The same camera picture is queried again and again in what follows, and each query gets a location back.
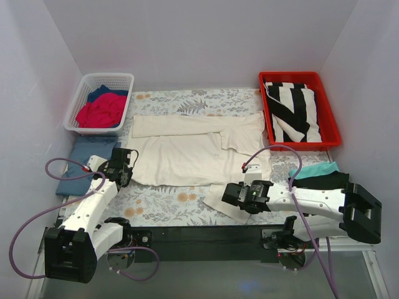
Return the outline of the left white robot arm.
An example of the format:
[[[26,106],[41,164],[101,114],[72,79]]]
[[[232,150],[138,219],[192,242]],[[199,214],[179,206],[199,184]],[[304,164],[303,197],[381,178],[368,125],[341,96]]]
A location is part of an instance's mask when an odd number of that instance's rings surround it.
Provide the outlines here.
[[[47,278],[80,283],[91,281],[98,259],[110,249],[133,243],[130,223],[122,217],[100,218],[110,201],[130,184],[135,149],[114,148],[110,159],[92,155],[82,170],[92,175],[87,193],[75,211],[44,236],[44,267]]]

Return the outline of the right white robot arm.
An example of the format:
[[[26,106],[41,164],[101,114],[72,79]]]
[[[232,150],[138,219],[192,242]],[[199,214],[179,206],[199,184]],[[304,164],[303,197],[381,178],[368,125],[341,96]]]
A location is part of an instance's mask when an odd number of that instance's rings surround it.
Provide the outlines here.
[[[343,189],[313,190],[288,188],[270,181],[229,183],[222,201],[250,214],[261,212],[302,212],[289,224],[294,238],[348,236],[366,243],[381,241],[382,203],[359,184],[348,183]]]

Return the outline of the cream white t-shirt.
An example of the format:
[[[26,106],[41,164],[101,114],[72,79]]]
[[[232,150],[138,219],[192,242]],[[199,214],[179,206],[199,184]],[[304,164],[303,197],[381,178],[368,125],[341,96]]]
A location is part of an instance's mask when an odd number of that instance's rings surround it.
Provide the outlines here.
[[[204,202],[245,224],[249,214],[222,202],[228,183],[243,181],[241,166],[263,148],[264,116],[133,117],[127,140],[139,157],[133,180],[145,186],[209,186]]]

